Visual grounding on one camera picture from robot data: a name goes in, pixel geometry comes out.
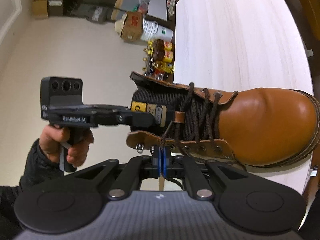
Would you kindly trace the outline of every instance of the gray ribbed panel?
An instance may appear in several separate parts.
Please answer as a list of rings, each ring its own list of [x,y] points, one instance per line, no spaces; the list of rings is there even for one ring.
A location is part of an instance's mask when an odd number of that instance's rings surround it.
[[[105,206],[94,222],[72,233],[41,235],[25,231],[16,240],[300,240],[294,232],[254,236],[229,226],[209,202],[185,191],[134,191]]]

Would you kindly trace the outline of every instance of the brown leather shoe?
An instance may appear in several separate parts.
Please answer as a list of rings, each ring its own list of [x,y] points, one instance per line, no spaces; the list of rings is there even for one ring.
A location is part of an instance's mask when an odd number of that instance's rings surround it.
[[[278,88],[225,92],[156,81],[132,72],[132,111],[157,125],[131,127],[127,145],[170,145],[172,152],[263,167],[305,158],[320,140],[320,104],[308,93]]]

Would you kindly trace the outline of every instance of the shoe label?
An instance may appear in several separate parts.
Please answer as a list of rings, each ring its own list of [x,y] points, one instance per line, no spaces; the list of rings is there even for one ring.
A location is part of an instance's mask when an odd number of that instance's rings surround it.
[[[146,104],[141,102],[132,101],[131,103],[131,111],[136,112],[147,112],[151,113],[155,119],[156,124],[160,127],[165,127],[165,119],[167,116],[167,107],[162,105],[155,104]]]

